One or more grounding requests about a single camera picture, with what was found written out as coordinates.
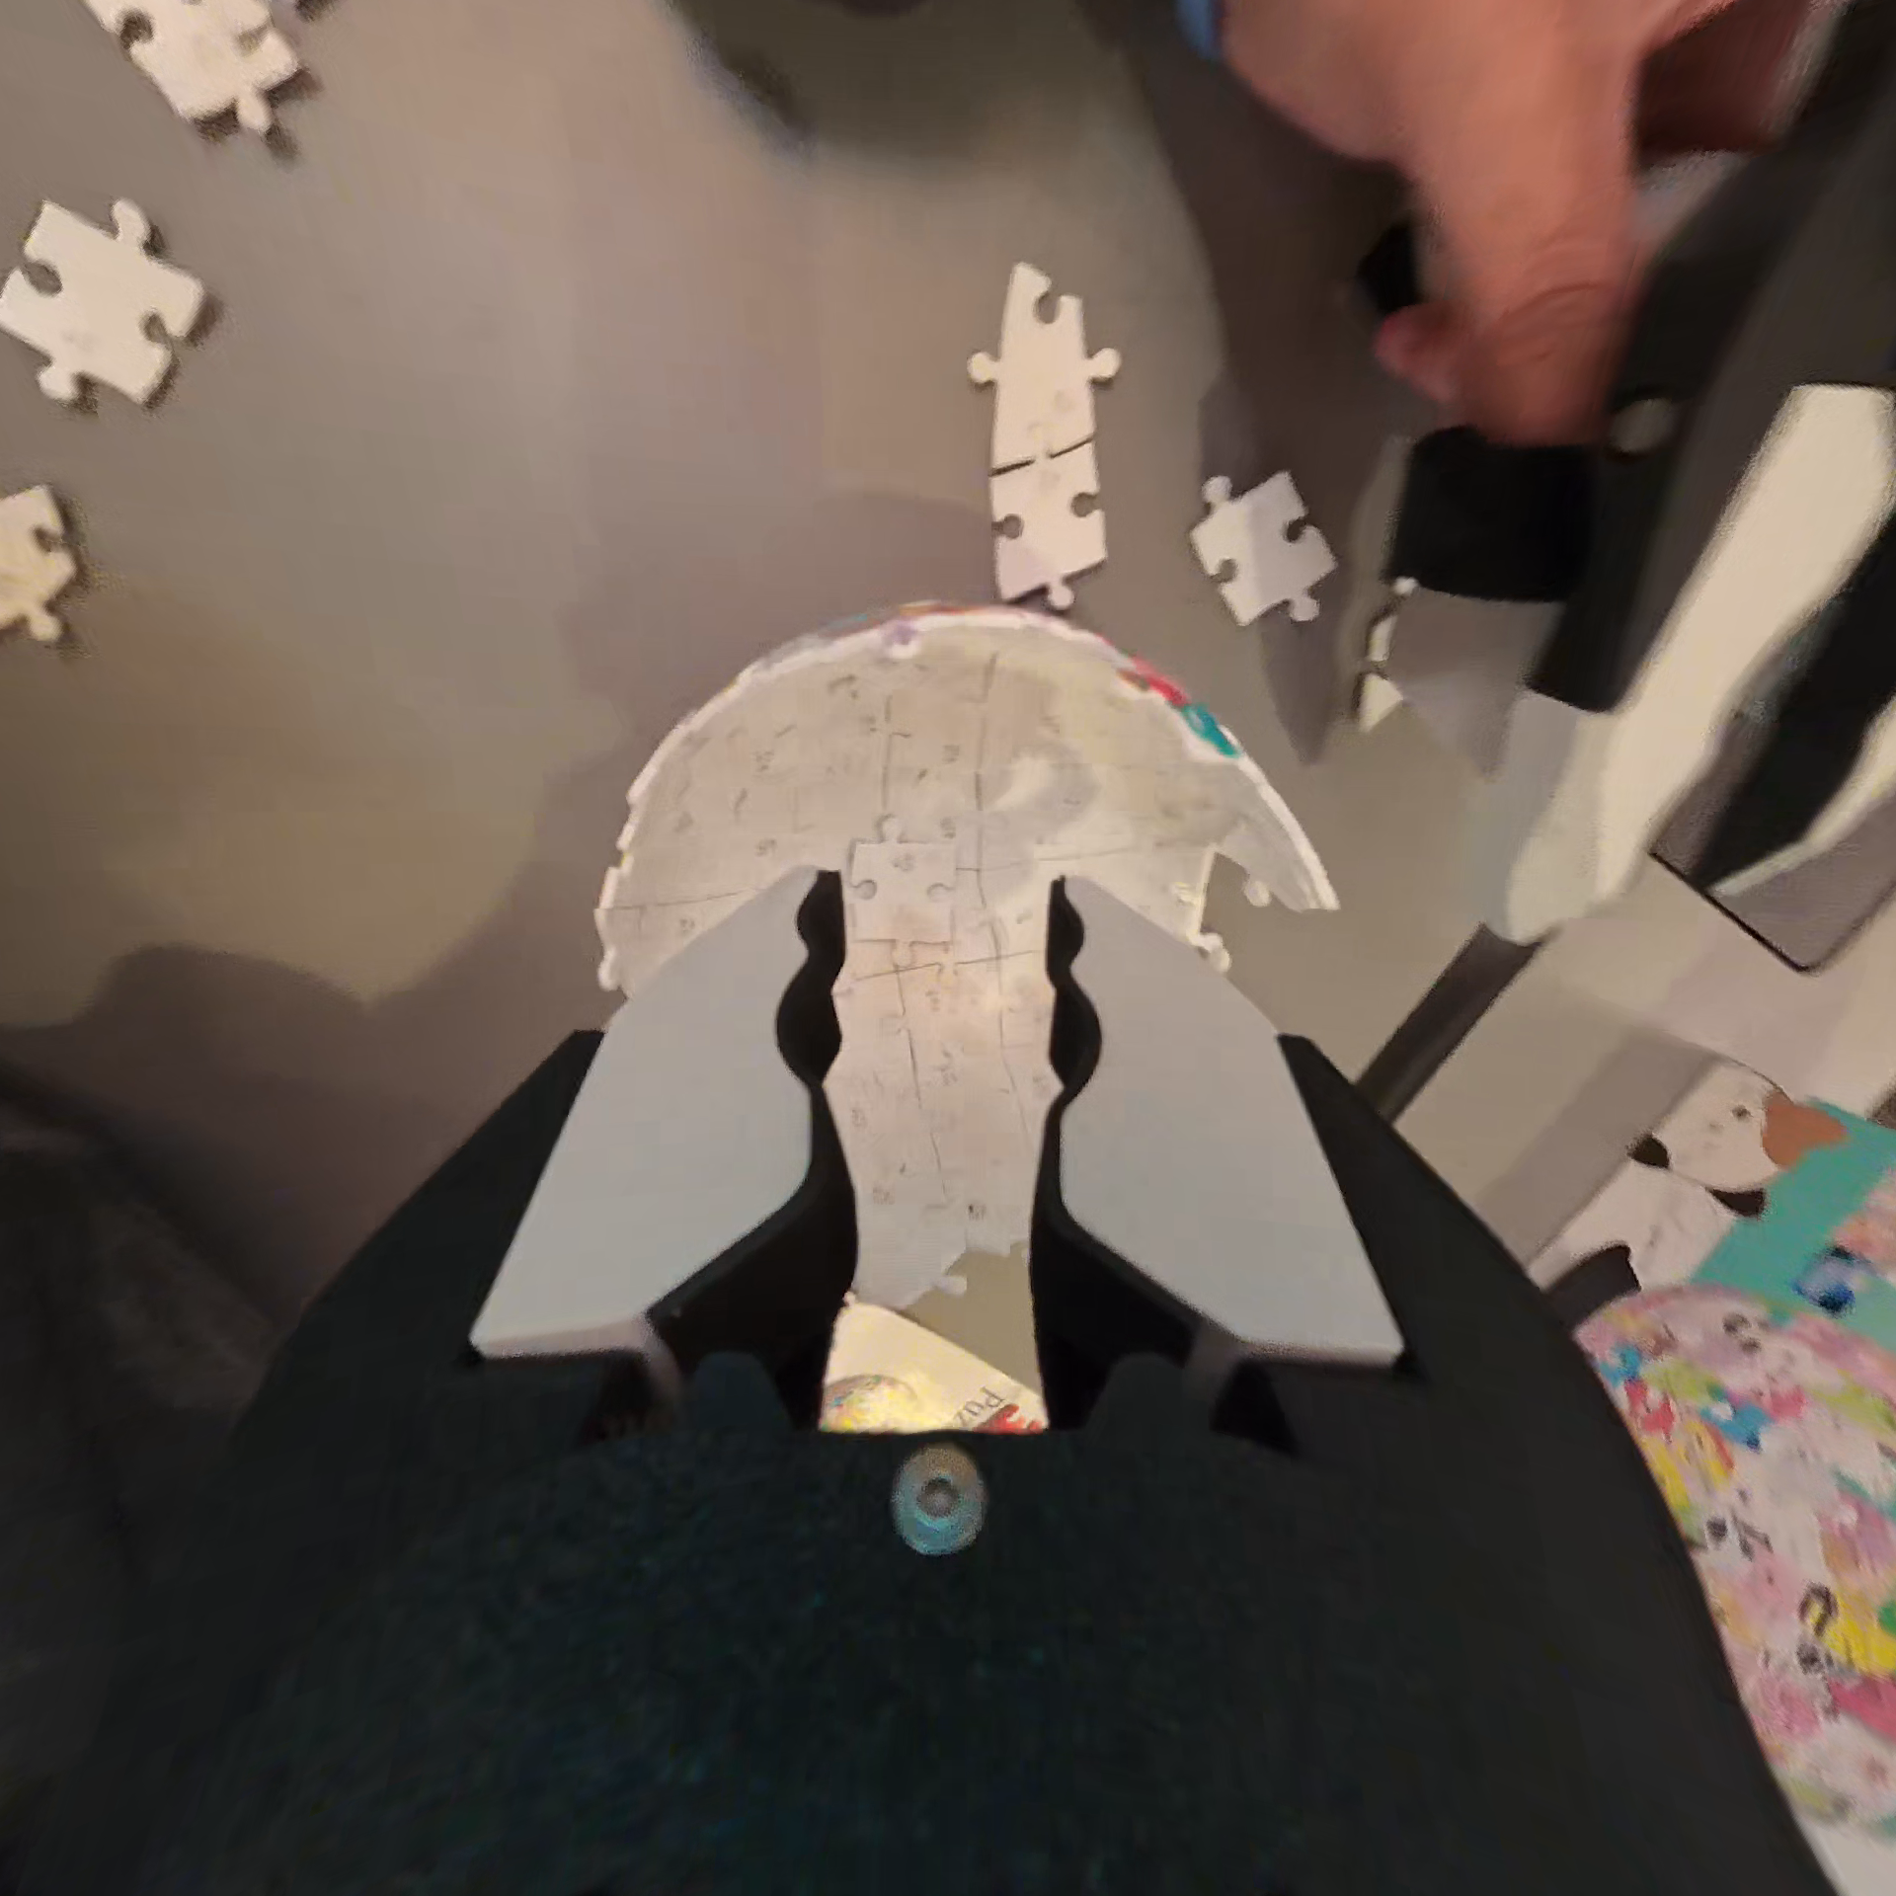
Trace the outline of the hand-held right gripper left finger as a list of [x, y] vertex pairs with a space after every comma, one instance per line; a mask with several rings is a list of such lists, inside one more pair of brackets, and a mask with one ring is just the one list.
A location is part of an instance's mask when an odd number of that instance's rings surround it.
[[483, 1363], [628, 1368], [662, 1412], [737, 1357], [818, 1428], [861, 1250], [825, 1093], [844, 957], [839, 875], [792, 869], [623, 999], [473, 1322]]

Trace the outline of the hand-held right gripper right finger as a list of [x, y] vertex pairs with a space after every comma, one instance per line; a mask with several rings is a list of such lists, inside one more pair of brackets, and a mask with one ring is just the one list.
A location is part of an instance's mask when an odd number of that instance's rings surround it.
[[1284, 1035], [1185, 939], [1097, 882], [1049, 894], [1036, 1366], [1074, 1430], [1119, 1363], [1219, 1410], [1279, 1368], [1383, 1376], [1404, 1352]]

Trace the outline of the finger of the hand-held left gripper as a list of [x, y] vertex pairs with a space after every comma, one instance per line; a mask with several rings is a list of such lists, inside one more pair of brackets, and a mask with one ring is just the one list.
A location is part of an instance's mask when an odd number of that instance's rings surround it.
[[1550, 661], [1554, 601], [1476, 601], [1414, 577], [1390, 678], [1486, 777], [1476, 807], [1486, 925], [1538, 943], [1617, 901], [1710, 772], [1741, 693], [1892, 524], [1892, 394], [1797, 389], [1714, 525], [1631, 683], [1608, 708]]

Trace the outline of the partly built puzzle ball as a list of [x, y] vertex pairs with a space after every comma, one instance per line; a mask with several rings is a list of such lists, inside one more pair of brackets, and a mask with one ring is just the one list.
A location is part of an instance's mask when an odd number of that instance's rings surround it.
[[1052, 888], [1105, 888], [1218, 972], [1215, 864], [1255, 907], [1337, 889], [1264, 770], [1190, 690], [1019, 606], [913, 606], [747, 665], [628, 790], [596, 906], [632, 996], [790, 869], [844, 899], [825, 1080], [858, 1196], [856, 1296], [908, 1311], [1027, 1244], [1052, 1070]]

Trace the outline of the puzzle instruction leaflet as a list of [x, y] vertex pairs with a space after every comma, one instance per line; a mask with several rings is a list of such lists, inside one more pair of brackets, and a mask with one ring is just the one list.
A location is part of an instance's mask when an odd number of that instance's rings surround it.
[[821, 1378], [825, 1434], [1042, 1434], [1039, 1391], [913, 1317], [849, 1297]]

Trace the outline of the puzzle ball cardboard box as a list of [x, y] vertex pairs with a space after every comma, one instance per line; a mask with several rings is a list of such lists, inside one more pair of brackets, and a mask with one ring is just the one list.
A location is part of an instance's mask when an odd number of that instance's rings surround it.
[[1892, 1891], [1895, 1134], [1716, 1062], [1529, 1266], [1841, 1891]]

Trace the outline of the joined white puzzle pieces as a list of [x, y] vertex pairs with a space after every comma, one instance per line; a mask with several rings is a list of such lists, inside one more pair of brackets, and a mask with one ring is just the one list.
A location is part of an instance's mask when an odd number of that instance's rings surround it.
[[1115, 348], [1089, 345], [1083, 302], [1017, 261], [1000, 342], [966, 362], [968, 382], [991, 392], [987, 502], [1000, 601], [1039, 596], [1071, 610], [1074, 581], [1105, 564], [1097, 390], [1119, 369]]

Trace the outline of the person's left hand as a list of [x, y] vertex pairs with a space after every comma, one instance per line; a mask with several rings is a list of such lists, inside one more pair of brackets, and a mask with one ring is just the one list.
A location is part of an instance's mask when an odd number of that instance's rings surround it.
[[1505, 444], [1598, 434], [1648, 243], [1646, 158], [1755, 151], [1836, 4], [1239, 2], [1218, 50], [1328, 151], [1400, 173], [1423, 302], [1382, 368]]

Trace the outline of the dark grey desk pad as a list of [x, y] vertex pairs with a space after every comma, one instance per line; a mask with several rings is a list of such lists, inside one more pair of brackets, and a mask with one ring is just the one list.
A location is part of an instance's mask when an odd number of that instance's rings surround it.
[[1695, 899], [1797, 974], [1829, 969], [1895, 899], [1895, 830], [1868, 821], [1821, 857], [1743, 894], [1716, 894], [1679, 860], [1655, 860]]

